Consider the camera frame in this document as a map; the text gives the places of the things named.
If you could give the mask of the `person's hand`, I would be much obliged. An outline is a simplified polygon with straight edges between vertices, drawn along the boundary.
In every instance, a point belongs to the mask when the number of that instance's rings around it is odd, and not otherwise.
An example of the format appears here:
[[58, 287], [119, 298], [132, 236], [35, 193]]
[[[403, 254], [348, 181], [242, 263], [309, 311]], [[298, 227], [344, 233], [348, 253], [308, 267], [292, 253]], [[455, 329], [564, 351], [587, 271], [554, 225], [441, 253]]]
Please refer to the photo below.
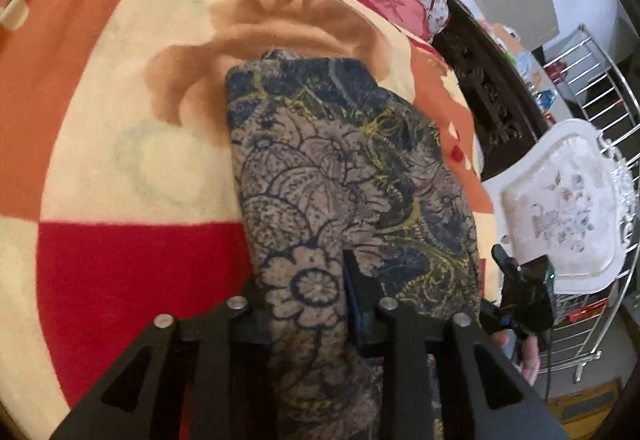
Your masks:
[[500, 330], [491, 338], [509, 360], [515, 360], [515, 368], [533, 386], [540, 370], [538, 338], [529, 335], [520, 342], [513, 330]]

